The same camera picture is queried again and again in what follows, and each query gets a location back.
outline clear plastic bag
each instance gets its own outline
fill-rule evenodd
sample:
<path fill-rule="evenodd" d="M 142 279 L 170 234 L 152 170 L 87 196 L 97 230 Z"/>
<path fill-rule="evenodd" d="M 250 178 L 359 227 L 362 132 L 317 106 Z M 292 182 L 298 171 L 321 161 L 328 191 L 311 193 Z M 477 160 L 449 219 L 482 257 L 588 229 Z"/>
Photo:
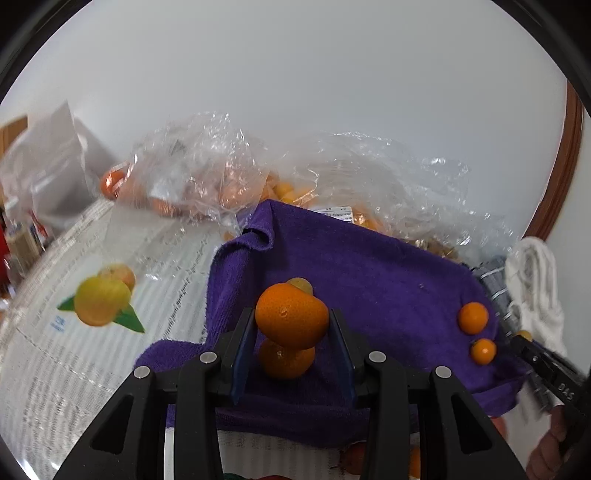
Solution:
<path fill-rule="evenodd" d="M 202 222 L 216 222 L 226 239 L 239 235 L 265 185 L 268 171 L 258 161 L 264 152 L 261 141 L 219 113 L 147 136 L 134 147 L 118 190 L 105 238 L 108 257 L 149 274 L 141 258 L 147 251 L 166 256 L 160 237 L 183 238 Z"/>
<path fill-rule="evenodd" d="M 67 103 L 17 138 L 0 163 L 0 179 L 9 216 L 33 212 L 54 233 L 95 201 L 98 179 L 87 168 Z"/>
<path fill-rule="evenodd" d="M 357 225 L 470 265 L 511 249 L 501 219 L 465 208 L 462 163 L 418 160 L 397 142 L 347 133 L 299 139 L 277 166 L 265 186 L 270 198 L 312 210 L 350 208 Z"/>

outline mandarin orange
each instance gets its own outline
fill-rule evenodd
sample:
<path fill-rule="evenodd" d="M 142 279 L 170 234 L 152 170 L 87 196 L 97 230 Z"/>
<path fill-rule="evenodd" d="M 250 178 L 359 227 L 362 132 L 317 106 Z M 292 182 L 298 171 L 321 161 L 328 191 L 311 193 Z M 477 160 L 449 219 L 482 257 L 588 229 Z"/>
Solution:
<path fill-rule="evenodd" d="M 466 303 L 457 314 L 460 330 L 468 335 L 480 333 L 488 323 L 488 310 L 482 303 Z"/>
<path fill-rule="evenodd" d="M 288 181 L 279 181 L 273 187 L 273 191 L 277 195 L 277 198 L 283 198 L 285 194 L 291 192 L 294 189 L 294 186 Z"/>
<path fill-rule="evenodd" d="M 472 344 L 470 356 L 478 365 L 488 365 L 496 355 L 495 342 L 488 338 L 481 338 Z"/>
<path fill-rule="evenodd" d="M 116 200 L 119 189 L 125 183 L 127 168 L 108 170 L 100 179 L 100 192 L 109 200 Z"/>
<path fill-rule="evenodd" d="M 293 350 L 312 348 L 326 333 L 329 310 L 319 299 L 288 283 L 266 289 L 255 308 L 263 335 Z"/>
<path fill-rule="evenodd" d="M 412 447 L 408 462 L 408 474 L 414 478 L 421 478 L 421 449 Z"/>
<path fill-rule="evenodd" d="M 301 377 L 312 366 L 316 349 L 290 350 L 265 338 L 258 359 L 265 373 L 278 380 Z"/>

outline purple towel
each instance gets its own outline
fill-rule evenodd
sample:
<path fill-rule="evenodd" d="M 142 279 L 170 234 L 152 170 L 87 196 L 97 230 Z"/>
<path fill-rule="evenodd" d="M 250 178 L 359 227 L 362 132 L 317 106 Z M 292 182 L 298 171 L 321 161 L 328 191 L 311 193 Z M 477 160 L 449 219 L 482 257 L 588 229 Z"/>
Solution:
<path fill-rule="evenodd" d="M 450 367 L 488 415 L 499 416 L 515 405 L 524 365 L 503 349 L 486 367 L 470 358 L 470 343 L 494 339 L 498 325 L 468 268 L 380 233 L 270 200 L 258 206 L 245 233 L 215 256 L 207 289 L 206 343 L 162 340 L 137 364 L 156 371 L 183 365 L 231 330 L 242 308 L 254 306 L 265 288 L 291 277 L 307 278 L 315 296 L 329 308 L 340 308 L 353 330 L 403 365 L 427 371 Z M 475 336 L 461 332 L 456 321 L 470 301 L 483 303 L 490 314 L 484 331 Z M 268 378 L 255 359 L 244 396 L 237 407 L 218 409 L 217 426 L 341 447 L 366 436 L 368 418 L 368 411 L 352 410 L 342 397 L 324 338 L 313 366 L 296 380 Z"/>

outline small orange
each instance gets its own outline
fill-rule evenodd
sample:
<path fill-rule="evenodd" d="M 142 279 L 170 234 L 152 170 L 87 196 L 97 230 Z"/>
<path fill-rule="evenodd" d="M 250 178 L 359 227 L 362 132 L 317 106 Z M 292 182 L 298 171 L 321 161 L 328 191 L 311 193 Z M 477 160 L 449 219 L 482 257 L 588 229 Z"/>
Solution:
<path fill-rule="evenodd" d="M 527 330 L 520 330 L 519 332 L 516 333 L 516 335 L 521 335 L 523 338 L 525 338 L 528 342 L 531 342 L 534 338 L 531 336 L 531 333 L 528 332 Z"/>
<path fill-rule="evenodd" d="M 177 217 L 181 214 L 181 209 L 163 199 L 150 199 L 152 210 L 163 217 Z"/>
<path fill-rule="evenodd" d="M 481 338 L 472 344 L 470 356 L 478 365 L 488 365 L 496 355 L 495 342 L 488 338 Z"/>
<path fill-rule="evenodd" d="M 312 284 L 307 281 L 305 278 L 302 277 L 294 277 L 290 278 L 285 283 L 289 285 L 293 285 L 294 287 L 298 287 L 301 291 L 305 291 L 308 295 L 314 294 L 314 289 L 312 288 Z"/>
<path fill-rule="evenodd" d="M 255 320 L 263 335 L 293 350 L 312 348 L 326 333 L 329 310 L 316 297 L 288 283 L 266 289 L 256 303 Z"/>
<path fill-rule="evenodd" d="M 231 232 L 225 231 L 222 235 L 222 238 L 225 242 L 229 242 L 230 240 L 234 240 L 236 236 Z"/>
<path fill-rule="evenodd" d="M 505 423 L 505 419 L 503 417 L 491 417 L 491 422 L 499 431 L 501 436 L 506 440 L 507 439 L 507 425 Z"/>
<path fill-rule="evenodd" d="M 231 180 L 224 185 L 219 196 L 220 205 L 226 209 L 240 209 L 258 200 L 258 191 L 248 183 Z"/>
<path fill-rule="evenodd" d="M 412 447 L 408 462 L 408 474 L 414 478 L 421 478 L 421 449 Z"/>
<path fill-rule="evenodd" d="M 135 287 L 135 275 L 127 265 L 123 263 L 114 263 L 107 265 L 99 270 L 98 277 L 114 278 L 115 280 L 121 280 L 129 291 L 133 291 Z"/>
<path fill-rule="evenodd" d="M 120 202 L 131 204 L 136 208 L 142 208 L 147 201 L 146 190 L 144 186 L 132 176 L 129 177 L 119 189 L 117 199 Z"/>
<path fill-rule="evenodd" d="M 488 323 L 488 310 L 482 303 L 466 303 L 457 314 L 460 330 L 468 335 L 480 333 Z"/>
<path fill-rule="evenodd" d="M 107 170 L 100 179 L 100 192 L 109 200 L 116 200 L 119 189 L 125 183 L 127 168 Z"/>
<path fill-rule="evenodd" d="M 279 200 L 279 198 L 277 198 L 277 195 L 275 195 L 273 188 L 269 187 L 269 185 L 265 183 L 262 188 L 261 199 L 259 200 L 259 202 L 264 202 L 268 199 Z"/>
<path fill-rule="evenodd" d="M 286 193 L 291 192 L 294 189 L 294 186 L 288 181 L 278 181 L 277 184 L 273 187 L 273 191 L 277 195 L 277 198 L 283 198 Z"/>
<path fill-rule="evenodd" d="M 259 348 L 258 359 L 269 377 L 291 380 L 306 373 L 314 362 L 315 354 L 314 347 L 306 350 L 289 350 L 265 338 Z"/>
<path fill-rule="evenodd" d="M 351 475 L 363 473 L 363 462 L 365 460 L 366 442 L 356 442 L 341 450 L 339 467 Z"/>

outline human hand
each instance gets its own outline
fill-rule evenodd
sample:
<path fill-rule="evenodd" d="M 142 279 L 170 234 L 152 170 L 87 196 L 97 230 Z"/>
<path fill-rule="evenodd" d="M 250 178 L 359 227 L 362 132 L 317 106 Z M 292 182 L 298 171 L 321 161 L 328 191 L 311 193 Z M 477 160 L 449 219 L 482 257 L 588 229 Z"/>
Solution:
<path fill-rule="evenodd" d="M 530 480 L 551 480 L 563 463 L 560 456 L 560 442 L 566 438 L 567 426 L 564 421 L 564 405 L 558 405 L 550 412 L 550 430 L 531 452 L 525 473 Z"/>

